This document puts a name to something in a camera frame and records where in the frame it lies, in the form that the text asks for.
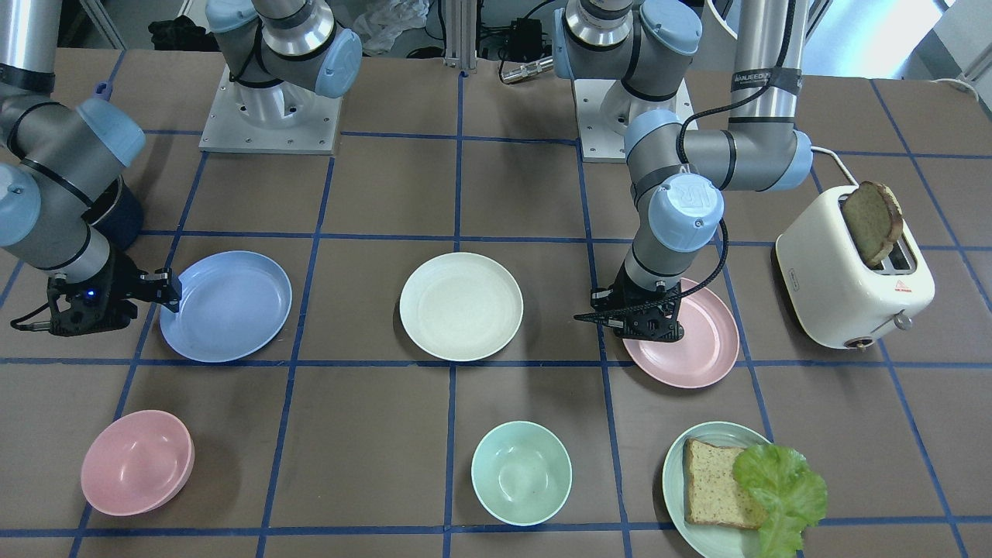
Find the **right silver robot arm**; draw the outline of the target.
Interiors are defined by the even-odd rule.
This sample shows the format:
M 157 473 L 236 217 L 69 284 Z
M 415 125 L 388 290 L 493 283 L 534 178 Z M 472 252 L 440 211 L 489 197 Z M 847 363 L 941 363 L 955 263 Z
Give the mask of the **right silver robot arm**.
M 67 338 L 126 328 L 138 301 L 177 313 L 183 285 L 169 267 L 139 269 L 85 218 L 146 137 L 109 100 L 52 99 L 61 6 L 2 3 L 2 145 L 17 158 L 2 165 L 2 248 L 47 278 L 43 304 L 11 327 Z M 360 36 L 326 1 L 209 1 L 206 17 L 234 84 L 341 98 L 357 79 Z

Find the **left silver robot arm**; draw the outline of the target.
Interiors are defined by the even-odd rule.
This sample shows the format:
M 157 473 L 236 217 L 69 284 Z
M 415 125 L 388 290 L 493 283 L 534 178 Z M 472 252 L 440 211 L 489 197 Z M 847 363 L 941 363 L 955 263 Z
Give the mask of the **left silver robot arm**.
M 724 191 L 796 188 L 811 169 L 811 141 L 794 124 L 803 85 L 804 1 L 745 1 L 730 102 L 680 119 L 660 103 L 674 97 L 704 35 L 680 1 L 570 1 L 556 11 L 553 60 L 566 79 L 615 79 L 654 107 L 628 117 L 625 163 L 640 216 L 614 282 L 591 292 L 582 322 L 626 339 L 676 342 L 680 282 L 698 251 L 719 234 Z

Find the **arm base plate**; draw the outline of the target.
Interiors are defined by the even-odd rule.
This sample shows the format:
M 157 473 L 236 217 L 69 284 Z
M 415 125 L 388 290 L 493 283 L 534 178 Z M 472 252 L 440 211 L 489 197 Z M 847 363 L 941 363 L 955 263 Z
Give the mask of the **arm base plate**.
M 681 82 L 672 98 L 649 102 L 635 98 L 617 79 L 575 79 L 573 97 L 582 160 L 586 163 L 624 162 L 624 136 L 628 125 L 646 111 L 670 110 L 680 120 L 694 113 L 685 82 Z
M 248 88 L 228 75 L 226 67 L 203 125 L 203 152 L 332 156 L 336 151 L 343 100 L 287 82 Z

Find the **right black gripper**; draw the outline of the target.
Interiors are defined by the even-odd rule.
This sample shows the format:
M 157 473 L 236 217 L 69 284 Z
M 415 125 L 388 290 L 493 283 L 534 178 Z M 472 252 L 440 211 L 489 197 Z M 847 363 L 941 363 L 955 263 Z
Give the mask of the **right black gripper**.
M 159 304 L 177 314 L 183 284 L 170 267 L 146 272 L 126 254 L 112 252 L 107 264 L 87 280 L 47 280 L 47 332 L 67 338 L 124 329 L 138 316 L 137 306 L 131 301 L 137 295 L 141 301 Z

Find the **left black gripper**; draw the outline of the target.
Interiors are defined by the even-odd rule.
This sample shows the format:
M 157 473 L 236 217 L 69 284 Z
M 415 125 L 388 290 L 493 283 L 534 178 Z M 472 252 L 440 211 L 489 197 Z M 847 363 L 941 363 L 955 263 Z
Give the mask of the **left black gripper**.
M 660 283 L 654 291 L 642 289 L 624 271 L 608 288 L 591 291 L 591 313 L 574 320 L 605 326 L 618 338 L 675 343 L 684 337 L 679 322 L 681 300 L 704 290 L 704 283 L 683 289 L 679 281 Z

